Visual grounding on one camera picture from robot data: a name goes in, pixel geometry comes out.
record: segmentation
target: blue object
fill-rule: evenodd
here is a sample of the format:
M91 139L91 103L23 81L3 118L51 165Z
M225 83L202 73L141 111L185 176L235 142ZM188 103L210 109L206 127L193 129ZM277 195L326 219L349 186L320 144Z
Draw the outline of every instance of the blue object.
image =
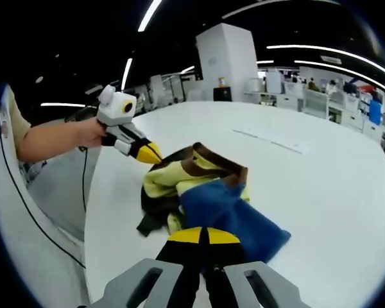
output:
M370 101L370 121L376 125L381 125L382 105L378 101Z
M185 227L212 227L239 238L248 262L267 263L291 234L241 199L244 184L231 188L215 180L189 189L180 196Z

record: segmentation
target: gray gripper base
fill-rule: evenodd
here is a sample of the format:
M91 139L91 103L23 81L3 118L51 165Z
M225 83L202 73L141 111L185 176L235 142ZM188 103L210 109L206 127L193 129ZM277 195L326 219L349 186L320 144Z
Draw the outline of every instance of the gray gripper base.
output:
M102 299L89 308L166 308L183 266L152 259L138 262L111 280Z
M309 308L299 289L263 262L226 266L240 308Z

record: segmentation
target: white tabletop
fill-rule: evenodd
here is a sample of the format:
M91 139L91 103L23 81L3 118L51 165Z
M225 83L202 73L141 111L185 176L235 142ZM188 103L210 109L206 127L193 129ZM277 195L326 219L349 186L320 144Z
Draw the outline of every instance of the white tabletop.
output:
M133 122L163 156L196 141L247 166L251 205L292 233L269 265L297 285L313 308L360 307L385 278L385 155L362 134L291 110L227 102L188 102ZM233 132L269 130L309 146L299 154ZM144 238L142 179L151 166L101 150L85 225L90 297L143 258L155 258L168 235Z

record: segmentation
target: white pillar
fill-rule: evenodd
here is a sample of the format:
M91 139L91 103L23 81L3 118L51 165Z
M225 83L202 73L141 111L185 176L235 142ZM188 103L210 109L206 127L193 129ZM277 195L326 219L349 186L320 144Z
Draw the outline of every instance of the white pillar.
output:
M153 91L153 108L158 107L158 102L166 96L161 75L155 75L150 78L151 90Z
M196 37L203 72L203 84L212 98L218 78L225 77L233 101L251 101L244 95L248 80L258 78L257 56L250 31L218 24Z

